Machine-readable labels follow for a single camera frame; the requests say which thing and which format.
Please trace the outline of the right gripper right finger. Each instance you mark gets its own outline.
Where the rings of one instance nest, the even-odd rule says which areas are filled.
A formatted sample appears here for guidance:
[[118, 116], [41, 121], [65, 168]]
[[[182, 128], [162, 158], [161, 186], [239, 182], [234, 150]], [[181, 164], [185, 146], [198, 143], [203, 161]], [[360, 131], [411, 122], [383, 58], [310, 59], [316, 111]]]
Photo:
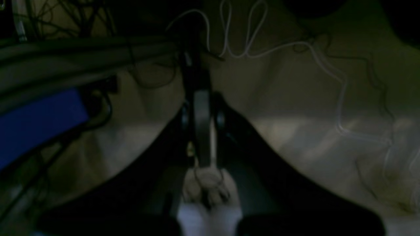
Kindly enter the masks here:
[[299, 173], [252, 124], [213, 95], [218, 157], [236, 183], [237, 236], [384, 236], [381, 218]]

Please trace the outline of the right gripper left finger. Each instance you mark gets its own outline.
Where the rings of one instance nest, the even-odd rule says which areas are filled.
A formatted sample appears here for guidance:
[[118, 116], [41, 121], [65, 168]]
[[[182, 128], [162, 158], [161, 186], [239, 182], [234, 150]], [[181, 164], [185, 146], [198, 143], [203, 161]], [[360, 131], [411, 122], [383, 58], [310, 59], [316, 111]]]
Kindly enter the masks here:
[[182, 236], [177, 220], [187, 171], [212, 164], [212, 93], [196, 90], [128, 167], [43, 213], [44, 236]]

